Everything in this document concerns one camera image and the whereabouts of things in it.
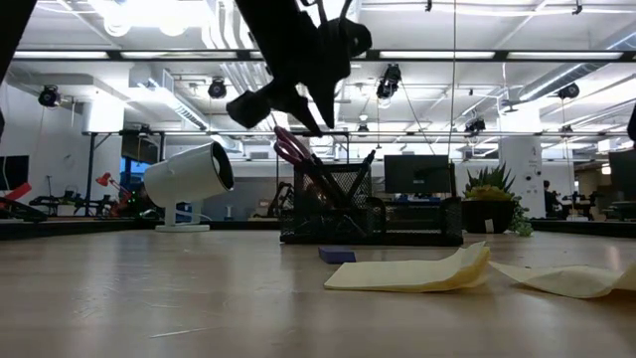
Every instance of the paper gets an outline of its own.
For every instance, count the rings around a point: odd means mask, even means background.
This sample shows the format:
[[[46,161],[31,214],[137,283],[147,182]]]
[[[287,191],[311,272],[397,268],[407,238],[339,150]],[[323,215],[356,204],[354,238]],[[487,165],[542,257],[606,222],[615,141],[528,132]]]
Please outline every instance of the paper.
[[[474,287],[486,280],[490,249],[484,244],[459,249],[440,261],[343,264],[325,282],[325,288],[430,292]]]
[[[613,289],[636,290],[636,264],[626,272],[588,266],[519,268],[490,263],[513,280],[546,292],[574,298],[595,298]]]

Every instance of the fluorescent light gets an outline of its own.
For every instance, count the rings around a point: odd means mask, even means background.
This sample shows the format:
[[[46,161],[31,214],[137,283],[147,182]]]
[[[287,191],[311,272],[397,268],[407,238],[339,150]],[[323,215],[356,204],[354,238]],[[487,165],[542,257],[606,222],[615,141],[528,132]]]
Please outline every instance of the fluorescent light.
[[[14,59],[107,59],[105,51],[16,51]]]
[[[213,130],[212,133],[233,136],[271,136],[276,135],[273,131],[230,131],[230,130]]]
[[[128,60],[199,60],[199,59],[235,59],[237,53],[234,51],[126,51],[121,53],[121,57]]]
[[[205,131],[166,132],[165,134],[169,135],[169,136],[191,136],[191,135],[203,136],[203,135],[208,135],[208,133],[206,133]]]
[[[616,60],[623,56],[621,52],[512,52],[508,55],[511,60]]]
[[[492,59],[494,51],[380,51],[381,59]]]

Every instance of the person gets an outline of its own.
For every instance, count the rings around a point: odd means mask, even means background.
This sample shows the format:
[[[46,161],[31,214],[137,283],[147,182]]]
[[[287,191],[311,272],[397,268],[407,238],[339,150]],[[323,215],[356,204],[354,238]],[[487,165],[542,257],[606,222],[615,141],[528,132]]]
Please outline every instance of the person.
[[[557,192],[550,191],[550,181],[548,180],[544,180],[544,197],[546,199],[546,217],[562,219],[563,212],[557,210],[561,203],[557,199]]]

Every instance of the white pillar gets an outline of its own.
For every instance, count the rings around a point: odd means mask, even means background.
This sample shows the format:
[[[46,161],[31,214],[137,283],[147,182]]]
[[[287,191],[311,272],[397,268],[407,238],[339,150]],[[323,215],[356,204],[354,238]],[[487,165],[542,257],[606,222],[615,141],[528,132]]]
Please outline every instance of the white pillar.
[[[532,103],[517,107],[518,111],[500,117],[502,131],[541,131],[539,108]],[[499,143],[499,163],[506,163],[515,182],[511,192],[522,197],[523,207],[530,209],[528,218],[546,216],[541,140],[535,137],[504,137]]]
[[[84,131],[109,132],[123,129],[124,103],[111,97],[102,95],[83,106]],[[95,144],[100,143],[105,135],[97,137]],[[92,178],[97,178],[108,172],[113,179],[119,181],[121,162],[121,136],[111,135],[95,149],[92,167]],[[104,195],[110,195],[111,200],[118,200],[118,192],[112,186],[102,187],[93,182],[90,190],[91,200],[99,200]]]

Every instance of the wooden table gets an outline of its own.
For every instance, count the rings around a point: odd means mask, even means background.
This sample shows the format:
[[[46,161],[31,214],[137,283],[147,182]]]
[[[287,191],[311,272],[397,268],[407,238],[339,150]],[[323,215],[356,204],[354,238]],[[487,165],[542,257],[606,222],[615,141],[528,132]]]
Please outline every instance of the wooden table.
[[[636,294],[566,298],[515,286],[492,269],[487,284],[461,292],[329,291],[322,283],[336,267],[315,247],[281,246],[277,235],[123,232],[0,242],[0,355],[636,356]],[[629,239],[467,238],[481,240],[493,260],[520,266],[625,269],[636,261]],[[436,260],[453,251],[356,249],[360,261]]]

